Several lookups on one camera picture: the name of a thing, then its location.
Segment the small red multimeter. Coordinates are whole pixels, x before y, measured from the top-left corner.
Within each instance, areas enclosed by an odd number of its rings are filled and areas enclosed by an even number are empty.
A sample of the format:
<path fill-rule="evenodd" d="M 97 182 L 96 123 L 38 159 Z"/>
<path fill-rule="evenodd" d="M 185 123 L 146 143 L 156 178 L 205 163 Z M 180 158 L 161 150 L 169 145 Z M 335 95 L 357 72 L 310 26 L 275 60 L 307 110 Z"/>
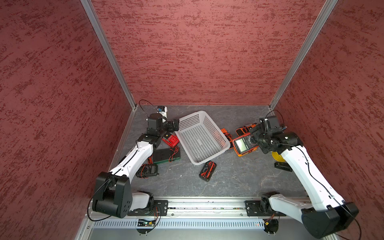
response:
<path fill-rule="evenodd" d="M 171 133 L 165 134 L 164 137 L 162 138 L 162 141 L 166 143 L 170 148 L 176 147 L 180 142 L 178 137 Z"/>

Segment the large red black multimeter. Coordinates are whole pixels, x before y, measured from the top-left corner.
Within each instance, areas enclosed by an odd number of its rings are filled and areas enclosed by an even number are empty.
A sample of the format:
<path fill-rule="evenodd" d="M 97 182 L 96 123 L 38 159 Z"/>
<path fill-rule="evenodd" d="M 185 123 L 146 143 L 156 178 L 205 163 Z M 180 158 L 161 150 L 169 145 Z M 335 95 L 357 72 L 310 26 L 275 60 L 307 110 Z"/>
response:
<path fill-rule="evenodd" d="M 233 145 L 238 157 L 254 152 L 259 144 L 253 134 L 247 133 L 233 140 Z"/>

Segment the small black multimeter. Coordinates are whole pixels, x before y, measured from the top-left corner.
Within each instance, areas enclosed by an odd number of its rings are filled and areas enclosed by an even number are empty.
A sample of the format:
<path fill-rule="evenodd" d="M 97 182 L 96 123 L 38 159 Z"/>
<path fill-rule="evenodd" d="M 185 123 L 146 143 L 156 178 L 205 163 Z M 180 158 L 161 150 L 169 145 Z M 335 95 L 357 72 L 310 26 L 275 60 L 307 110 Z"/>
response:
<path fill-rule="evenodd" d="M 136 177 L 146 179 L 149 177 L 155 177 L 158 173 L 158 165 L 156 164 L 143 164 L 136 172 Z"/>

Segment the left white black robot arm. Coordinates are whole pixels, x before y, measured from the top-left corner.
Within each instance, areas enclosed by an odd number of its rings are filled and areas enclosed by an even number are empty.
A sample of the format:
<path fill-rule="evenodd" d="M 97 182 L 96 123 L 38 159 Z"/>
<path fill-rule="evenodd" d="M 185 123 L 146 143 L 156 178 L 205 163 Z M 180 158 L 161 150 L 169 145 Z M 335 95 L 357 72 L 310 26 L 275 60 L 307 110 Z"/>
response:
<path fill-rule="evenodd" d="M 161 114 L 148 117 L 147 131 L 136 141 L 124 159 L 109 172 L 101 172 L 95 183 L 90 203 L 92 211 L 107 216 L 124 218 L 135 210 L 151 210 L 153 197 L 150 193 L 136 192 L 131 182 L 143 163 L 154 153 L 167 133 L 179 130 L 180 120 L 168 121 Z"/>

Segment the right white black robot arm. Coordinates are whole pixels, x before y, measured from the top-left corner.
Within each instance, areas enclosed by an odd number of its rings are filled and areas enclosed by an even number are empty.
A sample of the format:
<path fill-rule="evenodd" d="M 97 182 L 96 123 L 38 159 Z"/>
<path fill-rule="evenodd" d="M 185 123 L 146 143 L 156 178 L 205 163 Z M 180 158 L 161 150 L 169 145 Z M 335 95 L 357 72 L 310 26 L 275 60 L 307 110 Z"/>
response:
<path fill-rule="evenodd" d="M 281 127 L 269 129 L 260 124 L 251 129 L 250 134 L 251 142 L 258 144 L 263 153 L 277 152 L 284 158 L 311 201 L 304 204 L 278 192 L 269 192 L 261 200 L 264 213 L 283 213 L 302 223 L 316 239 L 343 231 L 355 221 L 359 213 L 357 206 L 353 202 L 345 202 L 332 188 L 295 133 L 284 133 Z"/>

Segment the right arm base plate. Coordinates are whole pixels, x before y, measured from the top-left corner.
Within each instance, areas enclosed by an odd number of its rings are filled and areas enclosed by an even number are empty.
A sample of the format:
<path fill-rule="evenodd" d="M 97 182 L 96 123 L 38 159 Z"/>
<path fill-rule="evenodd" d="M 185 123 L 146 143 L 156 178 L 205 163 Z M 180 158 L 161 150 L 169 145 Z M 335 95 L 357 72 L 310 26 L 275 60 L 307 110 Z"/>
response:
<path fill-rule="evenodd" d="M 245 201 L 245 208 L 248 217 L 285 217 L 286 215 L 274 211 L 266 201 Z"/>

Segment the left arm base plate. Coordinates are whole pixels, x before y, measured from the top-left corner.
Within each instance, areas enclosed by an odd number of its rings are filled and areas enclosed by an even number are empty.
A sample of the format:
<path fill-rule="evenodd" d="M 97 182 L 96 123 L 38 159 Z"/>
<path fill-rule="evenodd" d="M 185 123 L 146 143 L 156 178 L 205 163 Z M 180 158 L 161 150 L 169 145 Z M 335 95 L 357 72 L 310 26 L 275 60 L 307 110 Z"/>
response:
<path fill-rule="evenodd" d="M 167 215 L 168 212 L 168 200 L 154 200 L 144 209 L 136 209 L 130 211 L 127 216 L 143 216 L 143 217 L 155 217 L 157 214 L 161 217 Z"/>

